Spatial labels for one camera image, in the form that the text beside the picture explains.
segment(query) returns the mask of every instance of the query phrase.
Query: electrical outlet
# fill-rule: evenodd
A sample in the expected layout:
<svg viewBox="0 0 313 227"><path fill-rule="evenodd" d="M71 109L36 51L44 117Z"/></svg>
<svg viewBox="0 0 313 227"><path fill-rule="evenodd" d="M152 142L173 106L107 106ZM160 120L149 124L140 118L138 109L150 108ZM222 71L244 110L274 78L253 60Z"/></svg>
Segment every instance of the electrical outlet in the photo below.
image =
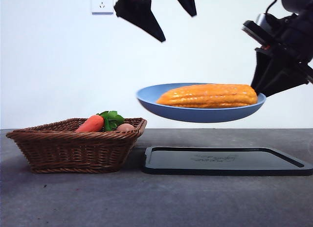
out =
<svg viewBox="0 0 313 227"><path fill-rule="evenodd" d="M113 14L113 0L91 0L92 14Z"/></svg>

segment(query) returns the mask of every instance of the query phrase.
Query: green leaf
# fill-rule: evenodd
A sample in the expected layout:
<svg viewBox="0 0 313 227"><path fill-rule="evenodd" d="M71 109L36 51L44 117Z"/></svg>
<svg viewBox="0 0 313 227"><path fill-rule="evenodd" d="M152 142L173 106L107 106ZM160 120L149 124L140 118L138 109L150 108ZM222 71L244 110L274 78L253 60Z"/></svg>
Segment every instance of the green leaf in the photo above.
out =
<svg viewBox="0 0 313 227"><path fill-rule="evenodd" d="M106 132L112 131L108 118L104 118L104 129Z"/></svg>
<svg viewBox="0 0 313 227"><path fill-rule="evenodd" d="M116 116L117 116L117 111L109 111L108 117L110 119L115 119Z"/></svg>
<svg viewBox="0 0 313 227"><path fill-rule="evenodd" d="M102 113L97 113L104 118L104 129L105 131L112 131L112 129L116 129L117 126L124 123L125 119L117 114L117 111L103 111Z"/></svg>
<svg viewBox="0 0 313 227"><path fill-rule="evenodd" d="M120 116L119 114L115 117L115 120L116 120L117 125L121 125L125 121L125 119L122 116Z"/></svg>
<svg viewBox="0 0 313 227"><path fill-rule="evenodd" d="M111 129L115 129L117 127L117 124L114 121L109 121L109 126Z"/></svg>

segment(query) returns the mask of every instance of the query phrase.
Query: gray table surface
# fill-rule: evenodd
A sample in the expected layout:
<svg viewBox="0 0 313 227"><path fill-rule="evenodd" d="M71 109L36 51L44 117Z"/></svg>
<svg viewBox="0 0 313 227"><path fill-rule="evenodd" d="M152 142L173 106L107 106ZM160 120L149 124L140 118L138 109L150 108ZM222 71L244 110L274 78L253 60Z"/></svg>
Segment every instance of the gray table surface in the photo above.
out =
<svg viewBox="0 0 313 227"><path fill-rule="evenodd" d="M1 130L2 227L313 227L313 176L151 175L148 146L268 147L313 163L313 129L146 129L109 174L33 174Z"/></svg>

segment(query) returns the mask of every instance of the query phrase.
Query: plastic vegetable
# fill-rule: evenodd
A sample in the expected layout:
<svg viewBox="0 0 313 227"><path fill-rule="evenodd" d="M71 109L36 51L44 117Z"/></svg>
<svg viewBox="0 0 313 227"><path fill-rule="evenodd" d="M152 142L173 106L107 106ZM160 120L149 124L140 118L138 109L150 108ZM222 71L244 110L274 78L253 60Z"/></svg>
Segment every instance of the plastic vegetable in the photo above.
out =
<svg viewBox="0 0 313 227"><path fill-rule="evenodd" d="M134 130L135 127L132 124L129 123L123 123L121 125L119 125L116 130L119 132L123 132L123 131L131 131Z"/></svg>
<svg viewBox="0 0 313 227"><path fill-rule="evenodd" d="M103 117L93 115L89 117L78 129L76 129L76 132L98 132L102 129L103 124Z"/></svg>
<svg viewBox="0 0 313 227"><path fill-rule="evenodd" d="M190 108L229 108L257 103L254 89L244 84L198 84L172 89L156 102Z"/></svg>
<svg viewBox="0 0 313 227"><path fill-rule="evenodd" d="M116 129L117 126L124 123L124 118L117 114L117 111L104 111L102 113L98 113L97 115L104 118L104 131L112 131Z"/></svg>

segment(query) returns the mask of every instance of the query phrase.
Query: carrot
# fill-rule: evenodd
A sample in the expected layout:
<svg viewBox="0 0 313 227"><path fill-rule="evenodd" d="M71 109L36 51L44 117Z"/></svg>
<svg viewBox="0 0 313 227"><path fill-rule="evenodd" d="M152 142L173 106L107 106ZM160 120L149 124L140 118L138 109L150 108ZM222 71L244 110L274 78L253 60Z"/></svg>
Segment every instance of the carrot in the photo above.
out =
<svg viewBox="0 0 313 227"><path fill-rule="evenodd" d="M104 125L103 117L99 115L93 115L88 118L78 129L76 132L98 132Z"/></svg>

